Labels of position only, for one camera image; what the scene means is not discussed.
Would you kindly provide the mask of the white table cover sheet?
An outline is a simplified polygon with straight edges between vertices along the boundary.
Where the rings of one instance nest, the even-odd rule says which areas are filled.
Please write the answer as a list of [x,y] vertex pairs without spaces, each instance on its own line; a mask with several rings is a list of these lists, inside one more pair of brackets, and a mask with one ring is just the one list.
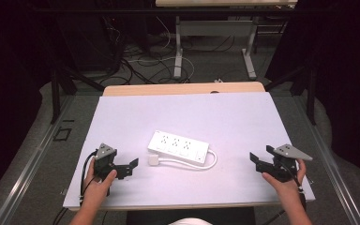
[[[207,171],[149,165],[147,145],[157,130],[208,143],[216,165]],[[276,204],[276,192],[249,156],[269,161],[266,146],[289,140],[265,92],[101,97],[80,158],[106,143],[118,151],[115,163],[139,161],[130,177],[113,182],[102,204],[109,210]]]

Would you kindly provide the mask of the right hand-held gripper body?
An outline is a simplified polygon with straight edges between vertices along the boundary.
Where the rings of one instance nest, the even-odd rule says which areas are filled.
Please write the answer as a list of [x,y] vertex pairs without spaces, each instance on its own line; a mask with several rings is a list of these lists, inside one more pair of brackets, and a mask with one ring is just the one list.
[[276,155],[273,156],[273,162],[265,162],[259,159],[256,163],[256,171],[259,173],[269,173],[278,181],[284,183],[296,179],[297,168],[296,160],[312,160],[313,157],[302,152],[290,144],[283,144],[275,148]]

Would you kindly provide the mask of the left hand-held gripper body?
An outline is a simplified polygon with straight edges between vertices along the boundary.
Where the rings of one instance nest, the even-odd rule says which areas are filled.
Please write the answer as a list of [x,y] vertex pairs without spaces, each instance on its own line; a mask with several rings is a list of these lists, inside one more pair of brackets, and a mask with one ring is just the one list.
[[117,179],[124,179],[124,173],[130,171],[128,165],[115,165],[113,163],[114,158],[117,155],[117,150],[109,145],[102,143],[97,149],[94,163],[94,176],[105,180],[111,171],[116,171]]

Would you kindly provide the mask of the person's left hand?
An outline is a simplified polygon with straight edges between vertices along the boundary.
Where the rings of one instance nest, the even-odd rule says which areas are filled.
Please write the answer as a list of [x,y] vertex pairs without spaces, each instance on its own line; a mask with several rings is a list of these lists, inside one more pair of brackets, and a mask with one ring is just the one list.
[[84,180],[85,191],[83,194],[82,208],[99,209],[117,175],[117,171],[113,170],[104,181],[100,181],[94,176],[94,164],[95,159],[92,158]]

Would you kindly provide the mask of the person's white shirt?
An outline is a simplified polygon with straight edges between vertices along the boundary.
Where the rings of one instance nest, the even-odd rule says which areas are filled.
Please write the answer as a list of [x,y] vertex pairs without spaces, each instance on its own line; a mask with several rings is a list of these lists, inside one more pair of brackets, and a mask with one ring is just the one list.
[[200,218],[187,217],[187,218],[178,219],[168,225],[213,225],[213,224]]

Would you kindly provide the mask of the white metal desk frame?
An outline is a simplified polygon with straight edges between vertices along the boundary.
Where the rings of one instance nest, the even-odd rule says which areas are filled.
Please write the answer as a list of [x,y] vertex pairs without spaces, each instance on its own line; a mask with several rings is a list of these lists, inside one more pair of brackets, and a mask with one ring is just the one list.
[[[279,7],[291,8],[297,4],[298,0],[156,0],[156,6],[160,8],[173,9],[214,9],[224,7],[225,9],[278,9]],[[251,61],[251,51],[254,39],[257,35],[258,16],[253,16],[248,20],[184,20],[179,16],[175,17],[175,42],[176,55],[174,59],[174,78],[182,75],[183,48],[181,45],[182,37],[203,37],[203,36],[227,36],[227,37],[247,37],[247,45],[242,50],[247,76],[255,81],[257,75]]]

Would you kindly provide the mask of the metal floor rail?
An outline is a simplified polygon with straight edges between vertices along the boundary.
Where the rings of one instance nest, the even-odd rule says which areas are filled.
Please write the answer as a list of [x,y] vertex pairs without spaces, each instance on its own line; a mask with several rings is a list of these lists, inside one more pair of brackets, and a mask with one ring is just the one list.
[[309,131],[312,134],[312,137],[315,143],[318,145],[318,155],[322,165],[324,166],[326,173],[331,181],[331,184],[337,194],[345,214],[347,215],[348,220],[351,225],[360,225],[360,212],[354,202],[354,199],[343,180],[339,170],[338,165],[333,158],[332,153],[330,152],[328,146],[324,142],[319,130],[315,125],[312,125],[308,116],[305,102],[301,97],[294,97],[295,105],[299,113],[301,114],[303,120],[307,124]]
[[0,207],[0,225],[8,225],[11,221],[15,211],[21,203],[24,194],[29,188],[38,167],[47,154],[48,148],[53,141],[53,136],[58,132],[59,125],[63,116],[67,113],[74,101],[74,96],[64,97],[63,102],[60,105],[61,113],[58,115],[55,122],[49,122],[49,125],[44,129],[43,136],[39,140],[38,144],[32,148],[32,152],[29,153],[29,159],[22,167],[22,172],[16,179],[16,182],[10,189],[5,200]]

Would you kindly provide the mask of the wooden table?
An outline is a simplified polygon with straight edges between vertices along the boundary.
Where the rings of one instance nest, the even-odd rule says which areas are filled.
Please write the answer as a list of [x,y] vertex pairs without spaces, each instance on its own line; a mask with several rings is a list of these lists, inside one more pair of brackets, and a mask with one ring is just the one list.
[[111,85],[105,88],[104,97],[188,95],[211,93],[264,92],[260,82],[206,82],[173,84]]

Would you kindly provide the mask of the black floor socket cover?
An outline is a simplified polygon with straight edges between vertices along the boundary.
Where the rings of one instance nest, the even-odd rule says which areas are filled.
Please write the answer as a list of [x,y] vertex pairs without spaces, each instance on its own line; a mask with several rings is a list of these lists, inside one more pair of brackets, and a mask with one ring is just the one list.
[[54,142],[65,142],[71,133],[71,128],[63,128],[60,127],[57,132],[53,135],[53,141]]

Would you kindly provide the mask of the white power strip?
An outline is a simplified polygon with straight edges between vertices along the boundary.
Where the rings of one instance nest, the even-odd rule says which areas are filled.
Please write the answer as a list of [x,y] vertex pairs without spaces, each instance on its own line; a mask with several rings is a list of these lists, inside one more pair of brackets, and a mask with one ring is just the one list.
[[166,157],[202,166],[205,163],[209,144],[156,130],[147,148]]

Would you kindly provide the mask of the person's right hand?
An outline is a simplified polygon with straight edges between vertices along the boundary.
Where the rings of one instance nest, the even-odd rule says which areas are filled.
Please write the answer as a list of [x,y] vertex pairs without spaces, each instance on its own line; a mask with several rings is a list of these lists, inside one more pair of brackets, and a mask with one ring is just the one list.
[[277,196],[283,207],[295,206],[303,203],[299,193],[299,187],[301,186],[304,176],[307,171],[305,162],[302,159],[297,159],[299,169],[297,171],[297,182],[288,181],[285,183],[279,182],[276,178],[271,176],[267,172],[262,173],[262,178],[268,182],[276,191]]

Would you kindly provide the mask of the dark curtain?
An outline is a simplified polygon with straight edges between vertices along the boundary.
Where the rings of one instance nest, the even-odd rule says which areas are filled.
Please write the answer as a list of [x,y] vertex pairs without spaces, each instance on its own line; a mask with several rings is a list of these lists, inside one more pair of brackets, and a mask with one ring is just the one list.
[[34,123],[50,81],[23,5],[0,0],[0,180]]
[[332,149],[360,168],[360,0],[298,0],[296,8],[328,13],[289,20],[265,77],[275,81],[314,55]]

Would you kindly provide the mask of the black metal stand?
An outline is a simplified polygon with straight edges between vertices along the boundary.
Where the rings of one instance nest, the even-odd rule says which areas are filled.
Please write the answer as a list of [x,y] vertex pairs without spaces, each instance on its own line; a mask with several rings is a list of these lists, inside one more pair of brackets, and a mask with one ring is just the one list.
[[102,92],[105,87],[98,84],[81,72],[68,66],[63,57],[58,53],[55,43],[51,35],[43,35],[45,50],[47,52],[50,69],[51,69],[51,85],[52,85],[52,120],[54,124],[61,115],[61,103],[60,103],[60,90],[63,90],[67,95],[75,95],[78,91],[73,79],[80,80],[94,89]]
[[274,87],[294,79],[290,92],[292,96],[301,96],[307,90],[306,115],[312,125],[316,125],[315,121],[315,93],[317,80],[317,67],[313,64],[304,64],[297,67],[289,73],[280,76],[278,79],[267,84],[264,89],[270,91]]

